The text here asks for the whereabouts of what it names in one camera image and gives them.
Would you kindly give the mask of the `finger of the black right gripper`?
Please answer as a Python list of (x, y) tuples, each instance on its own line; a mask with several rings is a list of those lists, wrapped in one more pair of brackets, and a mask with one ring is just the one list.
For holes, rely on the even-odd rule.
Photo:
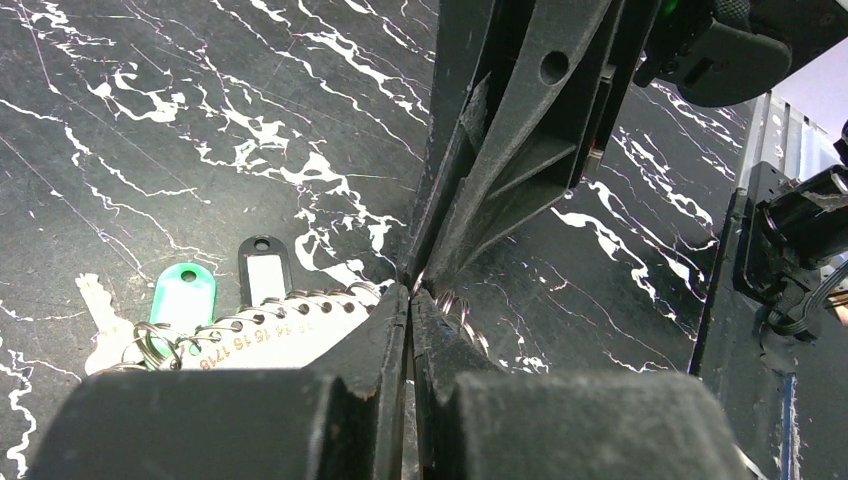
[(499, 168), (479, 158), (535, 4), (441, 1), (425, 163), (402, 239), (404, 284), (449, 283), (472, 259), (491, 220), (483, 177)]
[(532, 2), (479, 150), (500, 171), (482, 179), (491, 220), (465, 267), (575, 187), (605, 149), (661, 10), (657, 1)]

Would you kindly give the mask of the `key with green tag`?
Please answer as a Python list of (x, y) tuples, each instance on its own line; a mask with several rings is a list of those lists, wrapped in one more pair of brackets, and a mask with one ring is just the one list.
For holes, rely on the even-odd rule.
[(198, 264), (166, 268), (156, 281), (149, 316), (139, 321), (117, 314), (98, 275), (81, 274), (75, 283), (98, 329), (94, 350), (84, 364), (89, 376), (108, 369), (155, 370), (176, 358), (179, 339), (212, 322), (216, 280)]

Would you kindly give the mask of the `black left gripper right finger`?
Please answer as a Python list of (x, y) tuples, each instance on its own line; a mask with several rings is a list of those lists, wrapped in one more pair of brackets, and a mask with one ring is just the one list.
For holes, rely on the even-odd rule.
[(426, 479), (745, 479), (716, 398), (676, 372), (500, 370), (410, 301)]

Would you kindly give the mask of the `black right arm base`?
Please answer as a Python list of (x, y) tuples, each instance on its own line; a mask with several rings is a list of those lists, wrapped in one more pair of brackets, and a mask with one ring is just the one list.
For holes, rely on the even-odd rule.
[(810, 316), (847, 278), (842, 262), (825, 279), (819, 270), (847, 251), (847, 128), (834, 143), (840, 162), (800, 183), (769, 162), (750, 170), (735, 288), (769, 308), (776, 334), (812, 343)]

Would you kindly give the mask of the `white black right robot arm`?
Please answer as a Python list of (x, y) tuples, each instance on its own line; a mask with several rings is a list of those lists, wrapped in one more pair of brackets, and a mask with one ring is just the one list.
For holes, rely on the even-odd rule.
[(400, 277), (431, 293), (576, 187), (631, 86), (760, 96), (847, 36), (843, 1), (443, 1)]

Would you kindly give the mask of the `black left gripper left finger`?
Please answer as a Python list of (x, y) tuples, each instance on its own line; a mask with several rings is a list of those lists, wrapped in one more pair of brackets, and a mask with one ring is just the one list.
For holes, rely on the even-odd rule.
[(124, 370), (85, 380), (33, 479), (396, 479), (409, 293), (394, 285), (308, 365)]

